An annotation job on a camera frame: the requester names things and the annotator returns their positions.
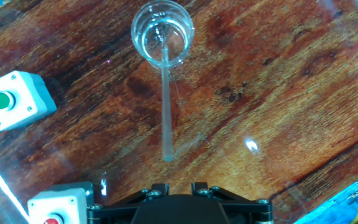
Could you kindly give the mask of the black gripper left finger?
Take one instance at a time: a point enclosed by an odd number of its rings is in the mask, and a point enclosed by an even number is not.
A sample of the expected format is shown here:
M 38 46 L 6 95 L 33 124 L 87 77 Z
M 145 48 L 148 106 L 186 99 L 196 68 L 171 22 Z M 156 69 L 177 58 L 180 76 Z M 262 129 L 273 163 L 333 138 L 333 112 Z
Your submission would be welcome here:
M 152 184 L 150 189 L 141 189 L 112 205 L 89 205 L 87 224 L 114 223 L 120 218 L 133 218 L 136 211 L 145 202 L 169 196 L 169 192 L 169 184 Z

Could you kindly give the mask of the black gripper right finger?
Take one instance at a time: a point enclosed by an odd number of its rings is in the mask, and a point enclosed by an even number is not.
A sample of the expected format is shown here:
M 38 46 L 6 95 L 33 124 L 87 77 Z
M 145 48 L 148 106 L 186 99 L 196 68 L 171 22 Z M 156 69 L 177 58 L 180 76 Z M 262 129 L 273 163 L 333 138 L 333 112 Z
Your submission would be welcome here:
M 251 224 L 273 223 L 273 205 L 266 198 L 249 200 L 217 185 L 209 187 L 206 182 L 193 182 L 191 193 L 216 202 L 227 218 L 244 217 L 244 223 Z

